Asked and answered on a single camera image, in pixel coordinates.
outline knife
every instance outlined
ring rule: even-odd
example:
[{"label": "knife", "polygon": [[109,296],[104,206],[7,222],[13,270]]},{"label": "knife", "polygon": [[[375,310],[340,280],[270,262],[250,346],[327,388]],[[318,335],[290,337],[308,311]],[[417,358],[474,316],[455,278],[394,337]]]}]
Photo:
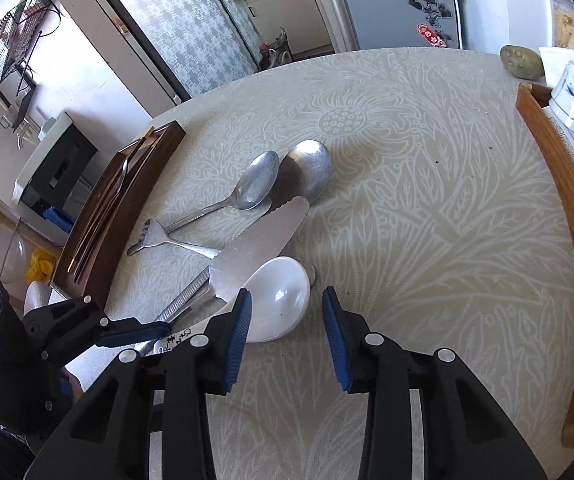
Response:
[{"label": "knife", "polygon": [[[275,258],[291,239],[309,211],[306,198],[297,196],[272,213],[262,216],[218,253],[209,267],[183,290],[157,317],[170,322],[213,298],[225,303],[262,266]],[[155,341],[136,345],[141,355],[153,349]]]}]

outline large metal spoon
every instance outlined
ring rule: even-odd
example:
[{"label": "large metal spoon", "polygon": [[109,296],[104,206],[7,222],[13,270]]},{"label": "large metal spoon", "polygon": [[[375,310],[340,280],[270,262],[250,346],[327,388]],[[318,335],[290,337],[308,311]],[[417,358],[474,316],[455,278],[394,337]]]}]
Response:
[{"label": "large metal spoon", "polygon": [[295,196],[303,196],[311,204],[322,193],[331,176],[331,155],[322,142],[303,140],[289,150],[278,168],[278,177],[269,196],[278,209]]},{"label": "large metal spoon", "polygon": [[[164,232],[171,234],[201,216],[205,216],[212,211],[226,206],[231,206],[242,211],[257,206],[269,194],[273,183],[276,181],[279,160],[278,153],[276,152],[264,152],[260,154],[254,158],[254,161],[244,170],[243,176],[240,177],[234,190],[227,198],[168,225],[164,228]],[[127,256],[136,254],[143,248],[140,243],[135,243],[127,249]]]}]

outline red sticker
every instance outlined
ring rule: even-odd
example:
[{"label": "red sticker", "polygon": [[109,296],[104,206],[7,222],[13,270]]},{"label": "red sticker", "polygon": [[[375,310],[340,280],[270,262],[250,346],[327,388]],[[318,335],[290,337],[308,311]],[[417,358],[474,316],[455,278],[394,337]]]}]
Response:
[{"label": "red sticker", "polygon": [[447,43],[445,43],[444,40],[440,36],[438,36],[438,34],[436,34],[429,25],[421,23],[420,25],[418,25],[417,30],[418,34],[420,34],[423,38],[425,38],[427,40],[427,43],[429,43],[431,46],[434,46],[436,48],[447,47]]}]

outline doorframe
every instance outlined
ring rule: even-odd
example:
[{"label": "doorframe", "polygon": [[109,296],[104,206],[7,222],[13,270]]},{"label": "doorframe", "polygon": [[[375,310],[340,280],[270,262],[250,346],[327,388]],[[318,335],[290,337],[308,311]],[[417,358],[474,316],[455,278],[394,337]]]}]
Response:
[{"label": "doorframe", "polygon": [[120,0],[96,0],[142,63],[176,104],[192,97]]},{"label": "doorframe", "polygon": [[151,117],[182,102],[155,67],[140,57],[97,0],[56,0]]}]

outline floral pattern tablecloth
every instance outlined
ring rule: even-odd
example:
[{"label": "floral pattern tablecloth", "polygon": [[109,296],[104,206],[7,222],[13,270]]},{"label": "floral pattern tablecloth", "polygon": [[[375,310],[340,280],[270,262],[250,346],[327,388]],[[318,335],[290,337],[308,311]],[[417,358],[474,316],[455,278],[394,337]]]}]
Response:
[{"label": "floral pattern tablecloth", "polygon": [[[177,120],[187,137],[130,244],[146,218],[166,223],[227,196],[264,150],[319,139],[334,162],[284,251],[318,271],[305,319],[247,345],[231,394],[208,400],[219,479],[357,478],[367,402],[334,377],[320,311],[328,285],[403,348],[453,348],[552,478],[573,458],[560,434],[574,383],[574,251],[517,87],[497,56],[370,50],[250,76],[153,121]],[[221,210],[176,236],[222,247],[262,212]],[[107,313],[150,321],[205,264],[175,247],[125,256]],[[70,369],[88,387],[116,353],[92,348]],[[414,443],[422,478],[417,432]],[[160,434],[150,467],[160,478]]]}]

